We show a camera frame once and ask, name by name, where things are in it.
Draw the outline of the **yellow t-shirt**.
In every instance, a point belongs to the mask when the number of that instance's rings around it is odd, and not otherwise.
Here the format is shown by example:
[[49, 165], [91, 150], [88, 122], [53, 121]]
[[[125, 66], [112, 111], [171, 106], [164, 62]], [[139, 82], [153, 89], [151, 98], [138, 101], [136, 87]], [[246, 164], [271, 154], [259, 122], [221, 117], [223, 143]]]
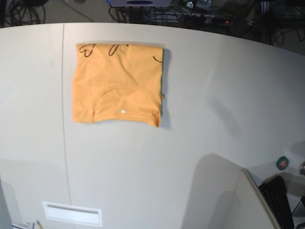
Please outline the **yellow t-shirt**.
[[164, 49], [138, 44], [78, 44], [72, 80], [77, 123], [161, 123]]

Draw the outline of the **white table slot plate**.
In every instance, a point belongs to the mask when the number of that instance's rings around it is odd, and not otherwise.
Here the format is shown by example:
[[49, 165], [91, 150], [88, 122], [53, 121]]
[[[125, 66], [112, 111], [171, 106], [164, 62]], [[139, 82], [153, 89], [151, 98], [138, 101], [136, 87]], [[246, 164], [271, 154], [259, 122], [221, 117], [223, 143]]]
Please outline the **white table slot plate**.
[[100, 209], [68, 206], [45, 201], [43, 202], [43, 208], [46, 218], [50, 220], [102, 227], [102, 211]]

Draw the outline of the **green tape roll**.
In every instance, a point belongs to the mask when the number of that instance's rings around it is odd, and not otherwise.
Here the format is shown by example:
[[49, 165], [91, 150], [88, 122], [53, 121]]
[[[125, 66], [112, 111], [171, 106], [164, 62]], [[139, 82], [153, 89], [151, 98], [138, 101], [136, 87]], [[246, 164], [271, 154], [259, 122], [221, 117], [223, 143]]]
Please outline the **green tape roll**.
[[283, 171], [289, 167], [289, 159], [285, 156], [280, 157], [276, 162], [276, 167]]

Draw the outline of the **black keyboard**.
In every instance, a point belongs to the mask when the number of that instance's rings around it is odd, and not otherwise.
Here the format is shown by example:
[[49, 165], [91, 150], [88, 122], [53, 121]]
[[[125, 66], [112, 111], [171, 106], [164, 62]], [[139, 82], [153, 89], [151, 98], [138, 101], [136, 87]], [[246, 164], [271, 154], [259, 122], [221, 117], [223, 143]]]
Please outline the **black keyboard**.
[[259, 186], [265, 201], [269, 205], [281, 229], [293, 229], [294, 222], [287, 198], [284, 179], [275, 176]]

